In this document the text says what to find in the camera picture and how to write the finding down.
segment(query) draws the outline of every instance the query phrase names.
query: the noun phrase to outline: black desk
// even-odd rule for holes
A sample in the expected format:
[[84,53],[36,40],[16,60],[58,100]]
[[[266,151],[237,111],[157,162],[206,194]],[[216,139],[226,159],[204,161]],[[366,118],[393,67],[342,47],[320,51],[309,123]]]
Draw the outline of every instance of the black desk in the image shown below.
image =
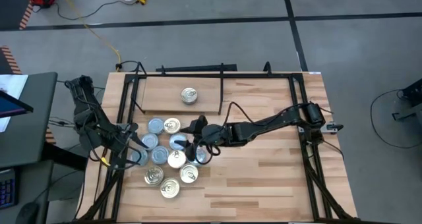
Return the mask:
[[[0,210],[1,223],[15,223],[21,207],[28,202],[33,202],[34,198],[48,187],[51,172],[53,171],[53,164],[54,163],[52,161],[41,161],[35,164],[19,167],[18,204],[16,206]],[[36,203],[39,206],[37,224],[44,224],[45,219],[47,218],[47,198],[48,190],[36,200]]]
[[52,159],[85,169],[86,158],[45,142],[56,80],[56,72],[29,75],[19,100],[32,106],[34,112],[12,117],[6,131],[0,133],[0,168]]

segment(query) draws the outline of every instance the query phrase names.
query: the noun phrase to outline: wooden tabletop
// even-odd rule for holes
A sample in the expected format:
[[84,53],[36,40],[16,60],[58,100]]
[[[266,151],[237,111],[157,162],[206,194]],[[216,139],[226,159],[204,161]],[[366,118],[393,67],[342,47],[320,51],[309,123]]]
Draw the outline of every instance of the wooden tabletop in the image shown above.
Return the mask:
[[[303,73],[303,76],[308,100],[330,109],[321,74]],[[124,77],[125,74],[121,72],[110,73],[107,81],[102,107],[110,121],[117,119]],[[144,92],[143,81],[140,81],[138,89],[139,104]],[[286,79],[224,79],[222,114],[206,114],[208,122],[222,124],[231,101],[237,102],[254,121],[292,105]],[[127,119],[129,99],[126,105],[123,121]],[[326,121],[332,121],[331,114],[323,113]],[[176,117],[184,127],[191,120],[197,119],[198,115],[168,112],[143,115],[136,109],[134,122],[139,124],[138,134],[146,132],[146,123],[152,117]],[[246,121],[246,118],[240,110],[232,108],[228,121],[241,122]],[[162,134],[159,137],[160,143],[169,147],[169,135]],[[324,139],[339,147],[336,135],[324,135]],[[319,146],[319,151],[327,188],[350,215],[356,216],[341,155],[324,144]],[[97,148],[97,152],[102,152],[102,148]],[[99,163],[89,161],[79,217],[94,201],[98,167]],[[297,129],[294,126],[258,136],[242,148],[222,148],[220,156],[199,168],[198,180],[193,184],[182,183],[179,171],[167,164],[161,167],[166,177],[176,177],[181,183],[179,195],[173,199],[164,198],[158,188],[149,187],[145,183],[147,167],[133,167],[125,172],[117,221],[313,220]],[[106,169],[103,168],[98,193],[104,185],[105,175]],[[320,216],[323,217],[320,192],[317,188],[315,190]],[[114,192],[111,192],[107,203],[108,216],[113,197]]]

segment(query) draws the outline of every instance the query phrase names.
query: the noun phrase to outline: metal can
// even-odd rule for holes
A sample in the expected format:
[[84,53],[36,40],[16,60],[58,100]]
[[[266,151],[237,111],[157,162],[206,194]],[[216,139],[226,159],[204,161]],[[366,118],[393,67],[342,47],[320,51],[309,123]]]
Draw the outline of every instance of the metal can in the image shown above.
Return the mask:
[[152,118],[148,121],[148,132],[153,134],[161,134],[164,131],[164,120],[160,118]]
[[161,167],[152,166],[145,173],[145,182],[151,186],[158,186],[164,179],[164,171]]
[[162,165],[167,162],[169,150],[163,146],[156,146],[151,152],[151,160],[157,165]]
[[180,178],[187,184],[194,182],[198,178],[198,168],[191,164],[184,165],[180,168]]
[[179,151],[185,149],[182,145],[175,143],[175,141],[187,141],[186,135],[180,134],[180,133],[173,134],[171,135],[170,140],[169,140],[169,145],[171,149],[179,150]]
[[160,190],[164,198],[174,198],[180,190],[179,181],[174,178],[167,178],[160,185]]
[[199,160],[202,163],[205,163],[206,161],[206,153],[207,151],[204,148],[198,147],[196,149],[196,159],[193,161],[189,161],[194,166],[201,166],[200,163],[198,163],[196,160]]
[[153,133],[144,134],[140,140],[148,147],[147,151],[153,150],[158,146],[158,137]]
[[193,88],[185,88],[181,93],[183,103],[193,105],[198,99],[198,92]]
[[145,166],[148,163],[148,152],[144,148],[139,148],[138,150],[140,151],[140,160],[138,161],[139,153],[137,151],[133,151],[129,159],[134,162],[138,161],[140,166]]
[[186,163],[186,155],[182,151],[172,151],[167,159],[172,168],[180,168]]
[[180,130],[180,121],[176,118],[170,118],[164,122],[164,130],[168,134],[175,134]]

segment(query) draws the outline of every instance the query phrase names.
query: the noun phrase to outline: concrete floor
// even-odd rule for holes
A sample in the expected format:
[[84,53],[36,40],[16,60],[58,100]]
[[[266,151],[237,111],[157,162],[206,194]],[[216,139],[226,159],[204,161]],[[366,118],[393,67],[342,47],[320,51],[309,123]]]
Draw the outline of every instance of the concrete floor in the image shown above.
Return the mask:
[[[115,0],[73,0],[83,14]],[[74,17],[63,0],[65,16]],[[422,0],[291,0],[296,16],[330,14],[408,13],[420,11]],[[55,7],[33,13],[29,26],[78,24],[56,15]],[[287,16],[284,0],[148,0],[146,6],[106,6],[89,23],[187,20],[202,18]],[[403,88],[422,77],[422,18],[298,22],[310,71],[324,77],[337,123],[345,125],[339,139],[359,217],[367,221],[419,223],[422,219],[422,148],[401,150],[382,143],[373,133],[369,106],[379,94]],[[122,55],[142,61],[146,70],[165,65],[184,67],[237,63],[239,70],[301,70],[289,22],[203,24],[96,29]],[[105,86],[114,70],[115,54],[86,30],[0,32],[0,44],[10,47],[24,73],[56,71],[60,80],[82,74]],[[375,105],[374,120],[389,141],[408,146],[422,140],[412,120],[392,121],[391,113],[405,106],[395,95]],[[71,119],[68,90],[56,87],[51,116]],[[77,143],[76,134],[52,128],[58,146]],[[55,174],[64,171],[57,168]],[[54,196],[67,195],[60,186]],[[48,223],[68,221],[75,200],[51,205]]]

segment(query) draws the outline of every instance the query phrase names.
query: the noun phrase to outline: mouse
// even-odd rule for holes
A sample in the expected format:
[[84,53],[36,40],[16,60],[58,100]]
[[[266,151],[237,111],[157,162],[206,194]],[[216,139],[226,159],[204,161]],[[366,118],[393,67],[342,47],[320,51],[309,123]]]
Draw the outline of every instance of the mouse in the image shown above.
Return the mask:
[[29,202],[22,206],[18,216],[16,217],[16,224],[35,224],[38,214],[38,204]]

